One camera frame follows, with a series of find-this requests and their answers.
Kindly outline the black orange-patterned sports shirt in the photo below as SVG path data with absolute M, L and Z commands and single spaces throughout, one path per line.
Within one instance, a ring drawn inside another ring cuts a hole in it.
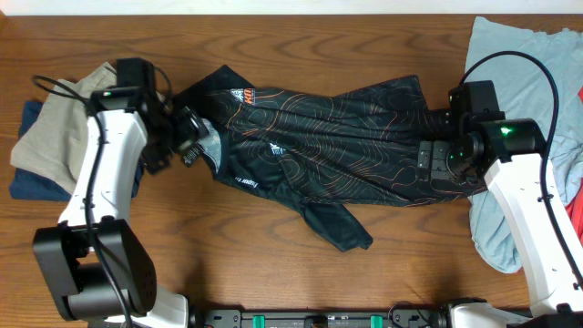
M 373 244 L 352 204 L 424 206 L 484 190 L 422 178 L 420 146 L 445 135 L 447 118 L 427 106 L 417 76 L 326 97 L 255 87 L 221 67 L 173 103 L 201 116 L 216 181 L 297 211 L 340 251 Z

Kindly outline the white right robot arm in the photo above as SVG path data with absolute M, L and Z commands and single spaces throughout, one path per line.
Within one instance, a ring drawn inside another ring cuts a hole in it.
M 445 326 L 581 326 L 582 246 L 544 157 L 549 148 L 532 119 L 478 122 L 460 138 L 421 142 L 421 179 L 485 183 L 504 212 L 529 293 L 528 316 L 463 300 L 445 307 Z

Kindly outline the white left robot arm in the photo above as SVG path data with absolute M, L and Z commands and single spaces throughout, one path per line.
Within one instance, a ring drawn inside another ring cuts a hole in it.
M 157 283 L 153 261 L 130 228 L 131 193 L 147 118 L 162 118 L 144 87 L 95 91 L 85 101 L 88 145 L 77 186 L 33 252 L 58 313 L 91 327 L 190 327 L 187 297 Z

